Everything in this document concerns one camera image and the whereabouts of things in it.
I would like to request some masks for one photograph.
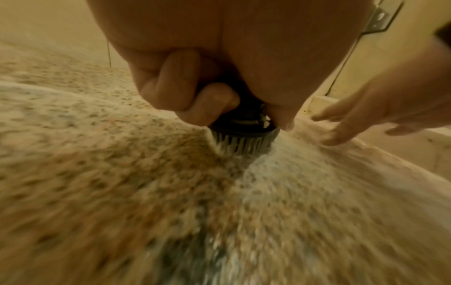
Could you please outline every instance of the hand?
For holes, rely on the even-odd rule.
[[[153,107],[206,126],[239,104],[236,71],[282,129],[346,55],[370,0],[88,0]],[[201,83],[206,85],[197,90]]]
[[[323,144],[349,141],[369,127],[396,123],[390,136],[451,124],[451,49],[438,39],[407,62],[382,73],[352,96],[312,116],[340,122]]]

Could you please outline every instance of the granite countertop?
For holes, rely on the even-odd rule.
[[[0,284],[448,285],[451,183],[298,118],[226,159],[128,73],[0,45]]]

